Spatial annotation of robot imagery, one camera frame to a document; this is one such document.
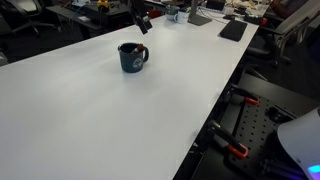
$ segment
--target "mug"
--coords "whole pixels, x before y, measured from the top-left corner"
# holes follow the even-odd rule
[[[143,63],[149,59],[149,50],[143,47],[143,50],[137,53],[133,51],[138,47],[138,43],[124,43],[118,47],[122,70],[128,73],[141,71]]]
[[[166,17],[168,20],[173,21],[174,15],[176,15],[179,11],[179,7],[178,6],[166,6]]]
[[[186,24],[188,22],[189,13],[179,11],[178,14],[174,15],[174,21],[179,24]]]

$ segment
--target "dark blue mug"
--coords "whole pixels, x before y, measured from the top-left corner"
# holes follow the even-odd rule
[[[138,43],[124,43],[118,47],[123,71],[128,73],[139,72],[143,68],[143,63],[148,61],[149,50],[147,47],[143,47],[143,50],[138,53],[132,53],[138,45]]]

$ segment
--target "white table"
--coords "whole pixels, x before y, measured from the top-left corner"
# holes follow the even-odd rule
[[[258,26],[234,42],[216,21],[152,24],[0,68],[0,179],[174,177]],[[121,70],[124,42],[149,48],[141,72]]]

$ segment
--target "white device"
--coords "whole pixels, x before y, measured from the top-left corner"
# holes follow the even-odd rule
[[[309,179],[320,180],[320,107],[278,128],[278,138]]]

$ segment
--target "mug handle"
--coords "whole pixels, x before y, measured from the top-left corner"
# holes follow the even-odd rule
[[[144,58],[143,58],[143,62],[147,62],[149,59],[149,49],[147,47],[143,47],[144,48]]]
[[[173,20],[175,21],[175,22],[178,22],[178,14],[175,14],[174,16],[173,16]]]

